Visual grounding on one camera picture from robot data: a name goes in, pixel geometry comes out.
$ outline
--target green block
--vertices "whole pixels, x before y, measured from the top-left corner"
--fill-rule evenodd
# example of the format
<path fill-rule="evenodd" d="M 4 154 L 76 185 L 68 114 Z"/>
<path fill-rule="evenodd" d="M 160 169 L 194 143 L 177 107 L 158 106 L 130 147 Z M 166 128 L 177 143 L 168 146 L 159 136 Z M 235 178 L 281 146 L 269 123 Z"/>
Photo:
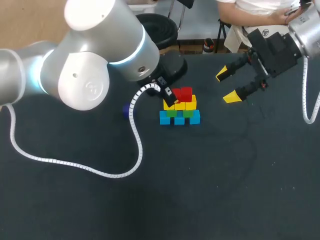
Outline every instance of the green block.
<path fill-rule="evenodd" d="M 168 110 L 166 111 L 167 118 L 175 118 L 178 115 L 176 110 Z"/>
<path fill-rule="evenodd" d="M 183 117 L 184 118 L 192 118 L 194 116 L 193 110 L 184 110 L 183 111 Z"/>

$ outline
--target black table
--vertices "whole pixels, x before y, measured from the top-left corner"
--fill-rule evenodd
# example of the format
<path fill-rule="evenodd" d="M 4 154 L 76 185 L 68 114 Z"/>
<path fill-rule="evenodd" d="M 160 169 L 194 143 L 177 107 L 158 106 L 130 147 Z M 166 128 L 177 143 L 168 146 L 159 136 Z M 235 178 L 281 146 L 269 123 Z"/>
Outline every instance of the black table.
<path fill-rule="evenodd" d="M 123 179 L 35 162 L 9 142 L 9 112 L 0 113 L 1 240 L 311 240 L 320 237 L 320 119 L 302 116 L 302 62 L 266 92 L 226 104 L 250 81 L 246 66 L 215 80 L 232 54 L 186 56 L 176 86 L 191 86 L 202 123 L 160 126 L 157 97 L 137 104 L 144 156 Z M 320 61 L 310 63 L 308 110 L 320 90 Z M 137 146 L 122 106 L 138 89 L 111 72 L 109 94 L 88 112 L 50 96 L 16 104 L 17 143 L 27 152 L 122 173 Z"/>

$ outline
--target hand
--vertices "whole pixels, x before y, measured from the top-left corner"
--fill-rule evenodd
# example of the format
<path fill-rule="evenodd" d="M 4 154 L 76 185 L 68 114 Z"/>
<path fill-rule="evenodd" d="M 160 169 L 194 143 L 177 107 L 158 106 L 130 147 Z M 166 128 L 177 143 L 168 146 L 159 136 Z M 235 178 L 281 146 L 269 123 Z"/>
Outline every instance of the hand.
<path fill-rule="evenodd" d="M 271 15 L 269 15 L 268 20 L 270 22 L 270 25 L 288 25 L 289 22 L 291 22 L 293 19 L 295 19 L 303 13 L 301 7 L 299 7 L 299 9 L 291 15 L 285 15 L 289 11 L 290 8 L 285 8 L 277 10 Z"/>

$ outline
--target cable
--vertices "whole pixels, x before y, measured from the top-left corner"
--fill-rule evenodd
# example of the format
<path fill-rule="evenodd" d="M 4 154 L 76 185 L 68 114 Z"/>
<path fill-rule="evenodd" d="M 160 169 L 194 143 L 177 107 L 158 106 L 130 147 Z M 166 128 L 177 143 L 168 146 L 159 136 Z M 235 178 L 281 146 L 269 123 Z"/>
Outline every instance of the cable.
<path fill-rule="evenodd" d="M 318 98 L 316 99 L 312 116 L 309 119 L 307 113 L 307 75 L 308 75 L 308 58 L 306 56 L 303 57 L 303 82 L 302 82 L 302 113 L 303 119 L 307 124 L 313 124 L 316 120 L 318 110 L 320 107 L 320 92 Z"/>
<path fill-rule="evenodd" d="M 136 139 L 137 146 L 138 146 L 138 159 L 137 159 L 136 164 L 134 165 L 134 167 L 132 169 L 130 169 L 129 171 L 125 172 L 125 173 L 122 173 L 122 174 L 109 174 L 109 173 L 105 173 L 105 172 L 93 169 L 92 167 L 89 167 L 89 166 L 86 166 L 86 165 L 82 165 L 82 164 L 78 164 L 78 163 L 74 163 L 74 162 L 69 162 L 69 161 L 62 161 L 62 160 L 52 159 L 52 158 L 42 158 L 42 157 L 38 157 L 38 156 L 33 156 L 33 155 L 23 151 L 16 143 L 16 139 L 15 139 L 16 113 L 15 113 L 14 107 L 10 104 L 10 105 L 7 105 L 6 107 L 9 109 L 9 112 L 10 112 L 10 115 L 11 115 L 10 140 L 11 140 L 12 146 L 14 147 L 14 149 L 18 153 L 20 153 L 21 155 L 25 156 L 26 158 L 29 158 L 29 159 L 32 159 L 32 160 L 36 160 L 36 161 L 39 161 L 39 162 L 71 166 L 71 167 L 75 167 L 75 168 L 79 168 L 79 169 L 83 169 L 83 170 L 89 171 L 91 173 L 100 175 L 100 176 L 105 177 L 105 178 L 120 179 L 120 178 L 127 177 L 127 176 L 133 174 L 138 169 L 138 167 L 141 164 L 142 157 L 143 157 L 142 143 L 141 143 L 141 139 L 140 139 L 139 133 L 137 131 L 135 120 L 134 120 L 134 108 L 135 108 L 135 105 L 136 105 L 136 102 L 137 102 L 138 98 L 147 89 L 155 89 L 157 92 L 160 92 L 160 90 L 161 90 L 160 87 L 157 84 L 149 83 L 149 84 L 146 84 L 145 86 L 141 87 L 140 90 L 134 95 L 133 99 L 131 100 L 130 108 L 129 108 L 129 121 L 130 121 L 130 125 L 131 125 L 132 131 L 133 131 L 133 134 L 134 134 L 134 137 Z"/>

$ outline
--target toy block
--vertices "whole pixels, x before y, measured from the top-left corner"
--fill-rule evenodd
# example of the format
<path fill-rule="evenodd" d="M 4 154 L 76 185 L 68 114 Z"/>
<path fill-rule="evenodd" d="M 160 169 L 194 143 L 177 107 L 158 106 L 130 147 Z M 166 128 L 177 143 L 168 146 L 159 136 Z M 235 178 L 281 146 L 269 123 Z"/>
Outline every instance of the toy block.
<path fill-rule="evenodd" d="M 192 102 L 185 103 L 185 110 L 196 110 L 196 109 L 197 109 L 196 95 L 192 95 Z"/>
<path fill-rule="evenodd" d="M 182 113 L 184 118 L 192 118 L 194 116 L 193 110 L 184 110 Z"/>
<path fill-rule="evenodd" d="M 168 110 L 168 111 L 166 111 L 166 116 L 168 118 L 175 118 L 175 117 L 177 117 L 177 115 L 178 115 L 178 112 L 176 110 Z"/>
<path fill-rule="evenodd" d="M 174 125 L 185 125 L 185 118 L 182 111 L 177 112 L 177 116 L 174 118 Z"/>
<path fill-rule="evenodd" d="M 200 111 L 194 110 L 193 117 L 190 117 L 190 125 L 200 124 Z"/>
<path fill-rule="evenodd" d="M 192 102 L 192 87 L 181 88 L 181 102 L 191 103 Z"/>
<path fill-rule="evenodd" d="M 160 125 L 170 125 L 170 117 L 167 117 L 166 111 L 160 111 Z"/>
<path fill-rule="evenodd" d="M 175 105 L 172 105 L 171 107 L 168 107 L 165 100 L 163 100 L 163 110 L 175 110 Z"/>
<path fill-rule="evenodd" d="M 126 103 L 123 107 L 122 107 L 122 114 L 123 117 L 125 119 L 129 118 L 129 109 L 130 109 L 130 103 Z M 136 110 L 133 110 L 133 115 L 136 116 Z"/>
<path fill-rule="evenodd" d="M 186 103 L 185 102 L 180 102 L 180 103 L 176 103 L 174 105 L 174 109 L 175 110 L 186 110 Z"/>
<path fill-rule="evenodd" d="M 180 90 L 180 88 L 173 88 L 172 92 L 175 95 L 176 99 L 179 100 L 178 103 L 180 103 L 180 99 L 181 99 L 181 90 Z"/>

